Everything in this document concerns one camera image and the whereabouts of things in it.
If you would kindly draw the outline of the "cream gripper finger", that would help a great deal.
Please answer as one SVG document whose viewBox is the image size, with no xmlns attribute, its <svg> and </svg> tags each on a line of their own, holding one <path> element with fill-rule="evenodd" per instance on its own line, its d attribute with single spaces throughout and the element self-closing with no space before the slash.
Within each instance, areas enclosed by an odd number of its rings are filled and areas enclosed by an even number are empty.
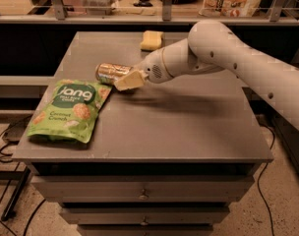
<svg viewBox="0 0 299 236">
<path fill-rule="evenodd" d="M 136 89 L 142 87 L 147 79 L 148 75 L 141 70 L 133 70 L 127 75 L 118 79 L 114 85 L 119 90 Z"/>
</svg>

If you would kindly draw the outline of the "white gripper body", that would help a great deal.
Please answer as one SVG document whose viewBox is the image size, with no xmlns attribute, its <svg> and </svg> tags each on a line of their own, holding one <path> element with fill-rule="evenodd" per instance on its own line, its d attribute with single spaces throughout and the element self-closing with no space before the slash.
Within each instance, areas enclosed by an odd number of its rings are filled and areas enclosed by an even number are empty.
<svg viewBox="0 0 299 236">
<path fill-rule="evenodd" d="M 171 80 L 171 76 L 163 63 L 163 48 L 147 55 L 144 60 L 135 65 L 134 68 L 143 71 L 147 75 L 147 79 L 155 84 L 161 84 Z"/>
</svg>

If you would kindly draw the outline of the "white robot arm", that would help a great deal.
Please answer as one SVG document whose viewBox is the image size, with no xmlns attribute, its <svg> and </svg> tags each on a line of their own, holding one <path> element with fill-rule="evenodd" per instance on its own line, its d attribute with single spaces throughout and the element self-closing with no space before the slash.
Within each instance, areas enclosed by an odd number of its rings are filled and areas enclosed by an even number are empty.
<svg viewBox="0 0 299 236">
<path fill-rule="evenodd" d="M 196 23 L 185 39 L 147 55 L 115 87 L 135 89 L 146 81 L 160 84 L 222 69 L 242 80 L 299 131 L 299 69 L 250 47 L 218 21 Z"/>
</svg>

